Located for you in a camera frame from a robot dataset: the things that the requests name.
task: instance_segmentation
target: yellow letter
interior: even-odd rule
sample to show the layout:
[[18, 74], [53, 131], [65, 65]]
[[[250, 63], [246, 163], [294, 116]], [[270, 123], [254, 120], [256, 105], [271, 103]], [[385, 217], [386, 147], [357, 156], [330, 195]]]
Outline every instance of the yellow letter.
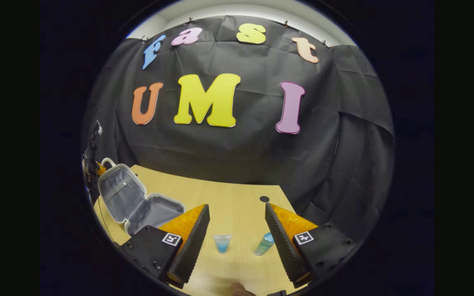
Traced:
[[235, 118], [232, 116], [233, 92], [241, 82], [241, 77], [235, 74], [221, 74], [215, 78], [207, 92], [204, 92], [198, 75], [190, 74], [180, 77], [179, 111], [175, 123], [191, 123], [190, 105], [197, 123], [201, 123], [207, 114], [209, 106], [213, 105], [207, 118], [209, 125], [233, 127]]
[[267, 30], [261, 25], [242, 24], [239, 31], [237, 39], [241, 42], [261, 44], [267, 39], [267, 36], [263, 34]]

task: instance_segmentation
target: blue bottle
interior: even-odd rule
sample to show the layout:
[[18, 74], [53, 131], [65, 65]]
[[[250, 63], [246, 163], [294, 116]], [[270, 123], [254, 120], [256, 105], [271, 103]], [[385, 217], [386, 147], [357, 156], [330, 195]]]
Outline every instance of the blue bottle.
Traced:
[[255, 255], [261, 256], [262, 254], [265, 254], [266, 251], [268, 251], [269, 248], [271, 248], [274, 244], [272, 234], [269, 232], [263, 236], [263, 239], [259, 243], [259, 246], [257, 247], [257, 250], [254, 252]]

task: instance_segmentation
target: table surface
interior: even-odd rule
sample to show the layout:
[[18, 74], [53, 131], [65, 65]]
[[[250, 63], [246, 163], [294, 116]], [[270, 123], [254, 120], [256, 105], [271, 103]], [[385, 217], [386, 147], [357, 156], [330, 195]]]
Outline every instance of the table surface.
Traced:
[[[284, 271], [276, 246], [262, 256], [253, 254], [262, 236], [269, 232], [265, 221], [265, 195], [270, 202], [294, 212], [277, 185], [244, 185], [211, 182], [161, 173], [138, 165], [131, 167], [146, 186], [147, 193], [158, 192], [181, 201], [186, 210], [209, 204], [209, 226], [189, 283], [181, 290], [192, 296], [229, 295], [232, 282], [240, 282], [257, 296], [295, 289]], [[109, 216], [99, 197], [94, 210], [112, 239], [124, 244], [129, 236], [121, 224]], [[218, 253], [214, 235], [232, 234], [228, 250]]]

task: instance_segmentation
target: orange letter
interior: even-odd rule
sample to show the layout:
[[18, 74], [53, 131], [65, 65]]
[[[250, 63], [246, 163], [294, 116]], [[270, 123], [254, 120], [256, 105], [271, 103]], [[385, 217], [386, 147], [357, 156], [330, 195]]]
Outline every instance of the orange letter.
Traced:
[[164, 84], [162, 82], [157, 82], [151, 84], [149, 87], [150, 97], [149, 97], [149, 107], [145, 114], [140, 112], [140, 106], [142, 104], [142, 94], [147, 90], [145, 86], [141, 86], [134, 91], [135, 98], [133, 100], [133, 111], [131, 112], [131, 117], [133, 122], [136, 124], [147, 124], [153, 119], [156, 108], [156, 99], [158, 97], [158, 90], [162, 88]]
[[314, 64], [319, 61], [318, 57], [312, 56], [312, 53], [310, 53], [310, 49], [316, 49], [316, 47], [313, 44], [310, 44], [306, 38], [294, 37], [292, 38], [292, 41], [297, 43], [297, 52], [299, 52], [299, 55], [302, 58], [309, 62], [313, 62]]

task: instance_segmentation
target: hand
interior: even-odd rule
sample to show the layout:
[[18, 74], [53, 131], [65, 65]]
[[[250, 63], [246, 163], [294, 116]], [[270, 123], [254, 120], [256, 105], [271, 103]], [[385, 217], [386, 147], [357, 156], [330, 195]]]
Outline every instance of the hand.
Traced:
[[250, 291], [247, 291], [241, 283], [230, 284], [231, 296], [256, 296]]

